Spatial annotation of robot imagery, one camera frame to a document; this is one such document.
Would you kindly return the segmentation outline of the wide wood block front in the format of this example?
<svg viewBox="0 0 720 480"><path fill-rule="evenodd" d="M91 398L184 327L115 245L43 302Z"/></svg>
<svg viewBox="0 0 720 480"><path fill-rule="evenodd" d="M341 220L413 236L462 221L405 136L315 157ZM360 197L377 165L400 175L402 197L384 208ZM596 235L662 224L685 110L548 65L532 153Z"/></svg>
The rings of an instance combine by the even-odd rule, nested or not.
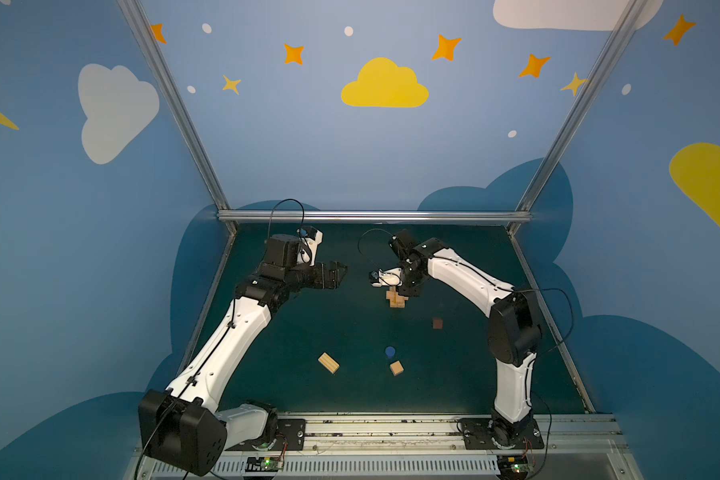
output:
<svg viewBox="0 0 720 480"><path fill-rule="evenodd" d="M331 374L335 374L340 368L340 364L326 352L318 357L318 362Z"/></svg>

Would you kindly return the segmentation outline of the small wood cube front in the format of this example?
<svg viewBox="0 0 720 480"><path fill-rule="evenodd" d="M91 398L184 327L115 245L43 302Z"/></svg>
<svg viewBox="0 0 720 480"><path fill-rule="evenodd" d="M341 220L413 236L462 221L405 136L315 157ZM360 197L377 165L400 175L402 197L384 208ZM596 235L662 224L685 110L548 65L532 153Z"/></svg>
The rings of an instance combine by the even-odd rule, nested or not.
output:
<svg viewBox="0 0 720 480"><path fill-rule="evenodd" d="M404 367L400 361L395 361L390 365L390 370L394 376L397 376L404 371Z"/></svg>

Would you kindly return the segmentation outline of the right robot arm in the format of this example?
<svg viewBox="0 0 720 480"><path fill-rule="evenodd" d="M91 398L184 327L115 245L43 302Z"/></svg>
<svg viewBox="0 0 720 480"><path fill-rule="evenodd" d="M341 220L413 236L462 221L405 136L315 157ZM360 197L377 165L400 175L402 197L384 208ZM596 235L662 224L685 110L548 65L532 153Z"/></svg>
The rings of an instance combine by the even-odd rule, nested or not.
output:
<svg viewBox="0 0 720 480"><path fill-rule="evenodd" d="M496 360L496 396L491 438L503 449L528 439L537 427L531 401L532 374L543 337L537 294L480 270L437 238L417 241L409 231L391 236L399 263L369 277L375 287L417 296L429 279L438 280L472 302L488 319L487 343Z"/></svg>

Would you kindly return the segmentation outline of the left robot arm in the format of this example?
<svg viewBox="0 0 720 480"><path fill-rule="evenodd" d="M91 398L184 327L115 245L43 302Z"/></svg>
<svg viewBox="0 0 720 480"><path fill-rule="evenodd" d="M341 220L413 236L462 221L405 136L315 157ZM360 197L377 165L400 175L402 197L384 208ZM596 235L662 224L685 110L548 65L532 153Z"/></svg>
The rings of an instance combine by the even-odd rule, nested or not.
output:
<svg viewBox="0 0 720 480"><path fill-rule="evenodd" d="M221 398L244 355L290 296L303 289L339 287L347 266L336 261L268 267L240 282L215 332L163 391L149 390L138 405L142 457L204 476L228 448L275 442L275 408L249 401L222 411Z"/></svg>

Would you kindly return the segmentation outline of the rear horizontal aluminium bar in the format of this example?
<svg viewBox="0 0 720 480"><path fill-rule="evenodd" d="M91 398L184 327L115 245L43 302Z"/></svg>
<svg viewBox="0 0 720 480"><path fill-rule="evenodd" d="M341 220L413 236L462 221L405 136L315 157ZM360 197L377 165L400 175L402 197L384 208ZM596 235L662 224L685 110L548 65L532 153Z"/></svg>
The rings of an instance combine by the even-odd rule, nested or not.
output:
<svg viewBox="0 0 720 480"><path fill-rule="evenodd" d="M531 214L523 211L300 211L291 210L220 210L221 221L328 223L404 223L404 224L509 224L527 223Z"/></svg>

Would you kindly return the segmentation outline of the left controller board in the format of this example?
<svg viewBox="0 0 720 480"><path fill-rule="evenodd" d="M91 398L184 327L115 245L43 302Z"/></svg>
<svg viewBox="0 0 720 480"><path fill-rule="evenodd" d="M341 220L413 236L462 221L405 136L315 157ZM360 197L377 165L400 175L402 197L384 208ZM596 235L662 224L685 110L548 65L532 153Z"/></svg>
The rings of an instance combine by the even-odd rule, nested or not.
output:
<svg viewBox="0 0 720 480"><path fill-rule="evenodd" d="M245 473L277 473L283 468L283 461L279 457L248 457L245 463Z"/></svg>

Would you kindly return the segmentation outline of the controller board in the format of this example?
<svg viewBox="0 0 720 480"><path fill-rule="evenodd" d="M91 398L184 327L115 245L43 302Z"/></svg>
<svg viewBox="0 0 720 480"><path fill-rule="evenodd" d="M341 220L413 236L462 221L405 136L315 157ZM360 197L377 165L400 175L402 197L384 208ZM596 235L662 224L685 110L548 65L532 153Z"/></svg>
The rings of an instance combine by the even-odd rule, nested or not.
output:
<svg viewBox="0 0 720 480"><path fill-rule="evenodd" d="M499 456L496 463L499 480L526 480L533 470L533 465L526 457Z"/></svg>
<svg viewBox="0 0 720 480"><path fill-rule="evenodd" d="M283 468L283 461L279 457L248 457L245 463L245 473L277 473Z"/></svg>

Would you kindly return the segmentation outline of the right controller board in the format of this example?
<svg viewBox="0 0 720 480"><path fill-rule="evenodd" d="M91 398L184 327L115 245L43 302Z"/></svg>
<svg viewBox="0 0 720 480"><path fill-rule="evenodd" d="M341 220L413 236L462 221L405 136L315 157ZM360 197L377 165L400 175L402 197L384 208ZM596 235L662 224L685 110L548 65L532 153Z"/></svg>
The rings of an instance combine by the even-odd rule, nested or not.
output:
<svg viewBox="0 0 720 480"><path fill-rule="evenodd" d="M499 456L496 463L499 480L526 480L533 470L533 465L526 457Z"/></svg>

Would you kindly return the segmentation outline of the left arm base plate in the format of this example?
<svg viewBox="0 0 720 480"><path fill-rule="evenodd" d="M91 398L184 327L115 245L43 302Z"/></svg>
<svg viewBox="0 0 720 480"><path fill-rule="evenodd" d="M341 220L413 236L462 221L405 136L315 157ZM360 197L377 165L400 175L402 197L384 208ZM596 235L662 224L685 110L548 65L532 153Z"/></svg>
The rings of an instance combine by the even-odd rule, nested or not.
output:
<svg viewBox="0 0 720 480"><path fill-rule="evenodd" d="M226 447L226 451L281 451L287 443L286 452L302 451L306 439L306 420L304 418L280 418L275 438L264 443L259 440L246 440Z"/></svg>

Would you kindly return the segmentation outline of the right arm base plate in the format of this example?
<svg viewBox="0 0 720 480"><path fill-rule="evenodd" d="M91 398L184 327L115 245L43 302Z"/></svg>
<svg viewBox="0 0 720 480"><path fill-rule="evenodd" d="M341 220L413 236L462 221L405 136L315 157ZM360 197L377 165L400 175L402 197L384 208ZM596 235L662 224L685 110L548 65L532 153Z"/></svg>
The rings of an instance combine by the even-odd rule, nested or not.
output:
<svg viewBox="0 0 720 480"><path fill-rule="evenodd" d="M541 430L532 416L516 423L501 418L461 418L457 430L467 450L544 449Z"/></svg>

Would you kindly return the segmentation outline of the left diagonal aluminium post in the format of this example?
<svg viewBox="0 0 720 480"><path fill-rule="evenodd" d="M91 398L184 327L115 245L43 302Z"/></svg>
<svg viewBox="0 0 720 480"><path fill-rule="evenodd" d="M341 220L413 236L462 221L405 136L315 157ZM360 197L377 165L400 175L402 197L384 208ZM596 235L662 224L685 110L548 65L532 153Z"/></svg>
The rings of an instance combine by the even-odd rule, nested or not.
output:
<svg viewBox="0 0 720 480"><path fill-rule="evenodd" d="M181 93L171 75L168 64L161 52L159 42L154 36L141 2L136 0L118 0L117 3L156 79L159 90L214 201L217 208L217 215L220 219L220 213L229 209L229 203L207 151L190 118ZM237 225L234 220L220 219L220 222L225 224L232 236L237 234Z"/></svg>

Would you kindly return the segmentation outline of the diagonal aluminium post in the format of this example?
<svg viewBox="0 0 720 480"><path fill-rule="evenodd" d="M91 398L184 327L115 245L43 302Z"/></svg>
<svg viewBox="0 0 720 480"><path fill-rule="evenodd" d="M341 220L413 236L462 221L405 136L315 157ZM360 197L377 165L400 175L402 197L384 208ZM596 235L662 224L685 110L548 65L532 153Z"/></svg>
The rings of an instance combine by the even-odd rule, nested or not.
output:
<svg viewBox="0 0 720 480"><path fill-rule="evenodd" d="M549 182L552 173L582 125L600 90L626 50L631 38L638 30L638 20L648 4L647 0L631 0L626 3L621 16L589 72L588 80L576 96L548 152L517 204L515 214L518 219L513 220L507 226L510 237L514 238L522 224L530 221L534 204Z"/></svg>
<svg viewBox="0 0 720 480"><path fill-rule="evenodd" d="M214 201L217 208L217 215L220 219L220 213L229 209L229 203L207 151L190 118L181 93L171 75L168 64L161 52L159 42L154 36L141 2L136 0L118 0L117 3L156 79L159 90ZM232 236L237 234L237 225L234 220L220 219L220 222L225 224Z"/></svg>

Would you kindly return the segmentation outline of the aluminium rail front frame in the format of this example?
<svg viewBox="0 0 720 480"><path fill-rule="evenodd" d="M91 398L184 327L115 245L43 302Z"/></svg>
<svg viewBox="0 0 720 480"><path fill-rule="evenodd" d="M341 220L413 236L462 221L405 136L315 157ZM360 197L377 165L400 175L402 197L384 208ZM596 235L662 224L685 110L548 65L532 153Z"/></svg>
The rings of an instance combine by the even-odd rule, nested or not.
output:
<svg viewBox="0 0 720 480"><path fill-rule="evenodd" d="M499 456L526 457L527 479L640 479L611 415L542 415L544 449L467 450L458 414L307 414L302 451L224 451L209 479L498 479ZM245 473L248 457L279 457L277 473Z"/></svg>

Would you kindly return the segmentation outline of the right diagonal aluminium post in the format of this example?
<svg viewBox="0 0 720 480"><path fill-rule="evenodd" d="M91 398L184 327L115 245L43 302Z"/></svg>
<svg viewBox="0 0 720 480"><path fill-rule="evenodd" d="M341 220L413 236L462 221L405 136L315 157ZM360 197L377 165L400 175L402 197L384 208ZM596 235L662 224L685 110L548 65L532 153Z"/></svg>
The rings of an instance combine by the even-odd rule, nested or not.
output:
<svg viewBox="0 0 720 480"><path fill-rule="evenodd" d="M517 204L515 214L518 219L513 220L507 226L510 237L514 238L522 224L530 221L534 204L549 182L552 173L582 125L600 90L626 50L631 38L638 30L638 20L648 4L647 0L631 0L626 3L621 16L589 72L588 80L576 96L548 152Z"/></svg>

